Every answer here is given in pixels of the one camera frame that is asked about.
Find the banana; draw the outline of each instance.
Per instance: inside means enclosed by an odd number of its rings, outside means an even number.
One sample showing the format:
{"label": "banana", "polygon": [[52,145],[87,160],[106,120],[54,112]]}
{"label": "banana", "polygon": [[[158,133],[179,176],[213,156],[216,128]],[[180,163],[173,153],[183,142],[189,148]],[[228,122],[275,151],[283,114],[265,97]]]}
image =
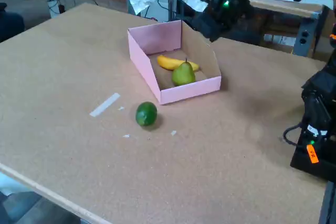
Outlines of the banana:
{"label": "banana", "polygon": [[[167,70],[174,70],[178,68],[184,62],[184,60],[177,60],[177,59],[166,57],[164,55],[159,55],[157,58],[158,58],[157,62],[159,66]],[[199,65],[197,65],[196,63],[193,63],[191,61],[188,61],[188,62],[191,64],[194,71],[197,71],[200,68]]]}

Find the green lime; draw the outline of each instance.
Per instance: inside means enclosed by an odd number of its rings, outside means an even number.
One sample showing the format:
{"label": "green lime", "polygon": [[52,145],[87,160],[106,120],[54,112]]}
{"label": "green lime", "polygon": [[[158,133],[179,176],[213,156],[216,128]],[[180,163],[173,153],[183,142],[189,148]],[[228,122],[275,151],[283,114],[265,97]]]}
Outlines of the green lime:
{"label": "green lime", "polygon": [[152,102],[143,102],[139,105],[135,115],[136,122],[140,126],[148,126],[155,122],[157,117],[156,106]]}

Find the green pear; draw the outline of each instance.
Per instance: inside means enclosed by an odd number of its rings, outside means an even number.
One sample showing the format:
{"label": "green pear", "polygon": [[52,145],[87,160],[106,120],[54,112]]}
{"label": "green pear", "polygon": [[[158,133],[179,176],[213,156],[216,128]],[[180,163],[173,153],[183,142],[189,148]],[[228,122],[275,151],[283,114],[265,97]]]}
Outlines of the green pear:
{"label": "green pear", "polygon": [[187,62],[187,59],[173,71],[172,80],[175,86],[186,85],[196,81],[193,67]]}

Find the tabletop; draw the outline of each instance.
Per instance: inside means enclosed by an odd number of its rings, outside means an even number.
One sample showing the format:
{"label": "tabletop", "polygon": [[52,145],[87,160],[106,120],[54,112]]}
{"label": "tabletop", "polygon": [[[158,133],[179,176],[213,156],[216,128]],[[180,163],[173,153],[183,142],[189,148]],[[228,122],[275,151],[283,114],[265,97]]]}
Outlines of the tabletop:
{"label": "tabletop", "polygon": [[84,4],[0,44],[0,172],[92,223],[318,223],[326,183],[281,135],[324,63],[219,39],[221,90],[160,106],[127,40],[153,22]]}

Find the orange label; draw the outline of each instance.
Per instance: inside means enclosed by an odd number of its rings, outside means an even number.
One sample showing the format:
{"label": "orange label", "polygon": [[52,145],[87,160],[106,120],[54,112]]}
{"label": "orange label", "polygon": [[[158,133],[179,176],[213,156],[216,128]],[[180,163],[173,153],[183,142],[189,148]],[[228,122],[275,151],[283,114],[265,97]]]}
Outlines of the orange label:
{"label": "orange label", "polygon": [[319,159],[317,158],[314,146],[312,146],[311,144],[307,145],[307,151],[310,157],[310,161],[315,164],[319,162]]}

